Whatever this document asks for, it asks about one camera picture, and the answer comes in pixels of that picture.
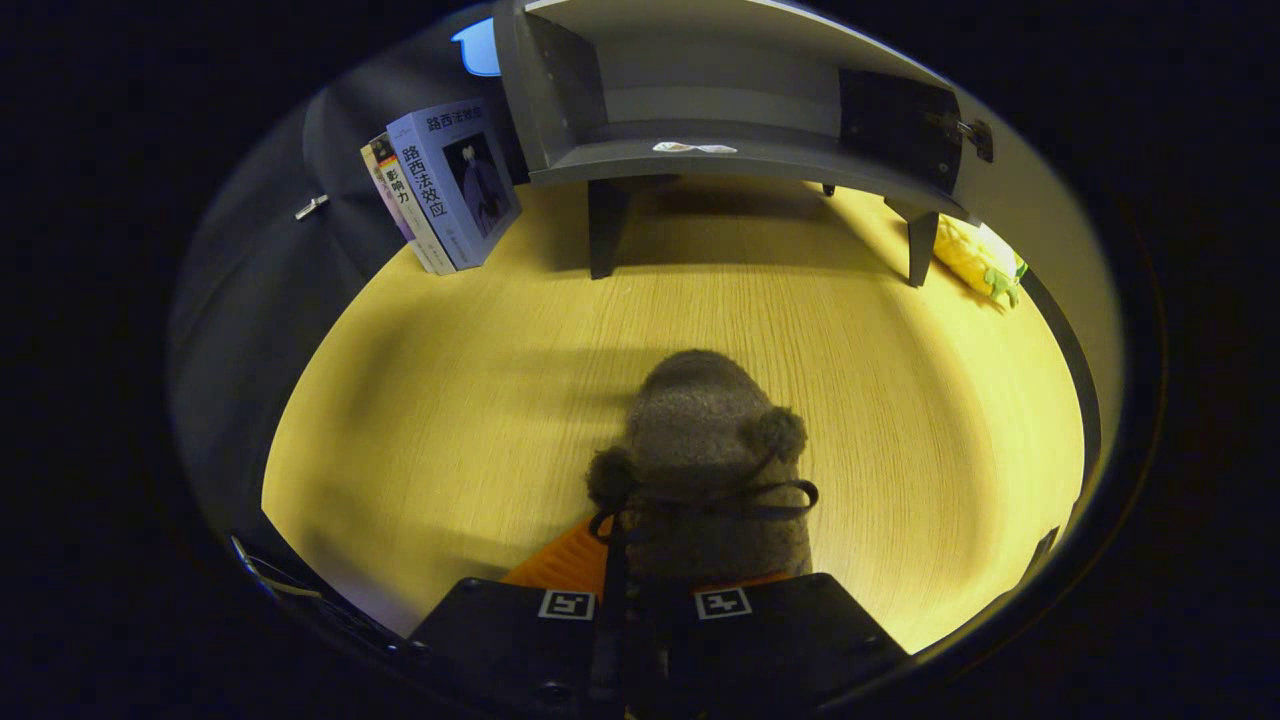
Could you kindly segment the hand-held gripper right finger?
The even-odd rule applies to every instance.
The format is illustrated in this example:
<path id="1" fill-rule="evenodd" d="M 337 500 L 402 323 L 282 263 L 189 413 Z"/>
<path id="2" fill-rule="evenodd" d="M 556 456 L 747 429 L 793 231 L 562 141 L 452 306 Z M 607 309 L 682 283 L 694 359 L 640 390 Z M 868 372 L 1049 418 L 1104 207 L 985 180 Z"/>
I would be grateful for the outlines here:
<path id="1" fill-rule="evenodd" d="M 686 593 L 669 618 L 666 719 L 810 719 L 913 665 L 827 573 Z"/>

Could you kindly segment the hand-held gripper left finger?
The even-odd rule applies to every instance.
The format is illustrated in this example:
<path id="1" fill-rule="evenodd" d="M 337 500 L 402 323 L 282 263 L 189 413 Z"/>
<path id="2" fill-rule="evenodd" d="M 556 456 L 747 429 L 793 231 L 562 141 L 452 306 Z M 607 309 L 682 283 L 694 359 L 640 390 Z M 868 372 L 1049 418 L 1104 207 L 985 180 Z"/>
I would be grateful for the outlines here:
<path id="1" fill-rule="evenodd" d="M 603 593 L 458 580 L 408 644 L 430 682 L 498 719 L 625 719 L 627 541 L 611 527 Z"/>

